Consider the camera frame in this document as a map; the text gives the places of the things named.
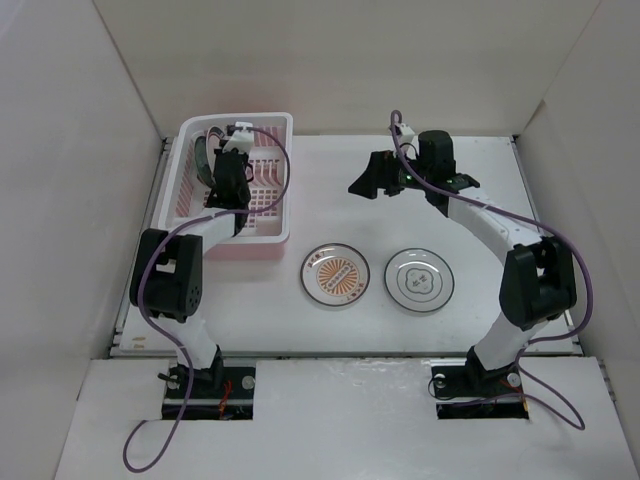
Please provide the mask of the blue patterned small plate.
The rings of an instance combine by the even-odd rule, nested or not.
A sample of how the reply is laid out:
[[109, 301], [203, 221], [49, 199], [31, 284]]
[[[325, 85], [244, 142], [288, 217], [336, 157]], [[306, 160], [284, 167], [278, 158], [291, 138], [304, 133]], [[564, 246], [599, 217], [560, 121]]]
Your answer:
[[208, 161], [207, 139], [199, 136], [194, 142], [194, 162], [199, 181], [208, 188], [213, 187], [213, 176]]

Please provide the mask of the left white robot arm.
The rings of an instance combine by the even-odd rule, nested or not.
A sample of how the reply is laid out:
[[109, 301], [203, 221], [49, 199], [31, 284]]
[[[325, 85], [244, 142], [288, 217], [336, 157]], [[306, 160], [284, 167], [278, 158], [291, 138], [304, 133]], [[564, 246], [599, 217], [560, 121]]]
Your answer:
[[223, 387], [220, 348], [197, 310], [205, 250], [237, 236], [246, 224], [248, 168], [248, 154], [236, 148], [217, 150], [214, 186], [203, 215], [171, 231], [148, 228], [140, 237], [130, 301], [147, 325], [174, 347], [178, 363], [164, 379], [174, 382], [185, 398], [195, 391], [210, 397]]

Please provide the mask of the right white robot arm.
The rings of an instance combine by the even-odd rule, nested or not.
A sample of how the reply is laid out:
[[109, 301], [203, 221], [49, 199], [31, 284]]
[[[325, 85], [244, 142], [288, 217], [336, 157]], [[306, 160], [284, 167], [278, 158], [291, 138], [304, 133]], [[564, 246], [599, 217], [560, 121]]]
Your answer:
[[493, 206], [472, 176], [460, 173], [451, 136], [442, 130], [415, 134], [404, 123], [390, 128], [394, 147], [371, 154], [349, 193], [374, 199], [421, 190], [429, 204], [484, 244], [503, 267], [500, 314], [473, 345], [464, 365], [435, 375], [437, 397], [453, 400], [510, 392], [507, 378], [533, 337], [577, 300], [571, 251], [555, 236]]

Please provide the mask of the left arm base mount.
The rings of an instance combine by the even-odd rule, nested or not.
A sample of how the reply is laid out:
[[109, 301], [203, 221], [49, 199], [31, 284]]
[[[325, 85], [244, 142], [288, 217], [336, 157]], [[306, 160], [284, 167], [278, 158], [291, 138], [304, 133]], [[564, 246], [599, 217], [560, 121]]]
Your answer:
[[[187, 372], [181, 366], [173, 366], [167, 373], [158, 373], [157, 377], [165, 383], [162, 419], [175, 420], [187, 393]], [[252, 420], [255, 386], [254, 366], [225, 366], [218, 385], [196, 379], [182, 419]]]

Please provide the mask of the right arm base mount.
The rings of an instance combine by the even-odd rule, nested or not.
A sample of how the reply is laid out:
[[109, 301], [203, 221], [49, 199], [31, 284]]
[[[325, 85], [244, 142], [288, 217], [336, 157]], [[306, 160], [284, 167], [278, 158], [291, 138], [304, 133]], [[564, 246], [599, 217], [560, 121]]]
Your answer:
[[476, 381], [465, 365], [435, 364], [428, 389], [439, 420], [529, 419], [515, 367]]

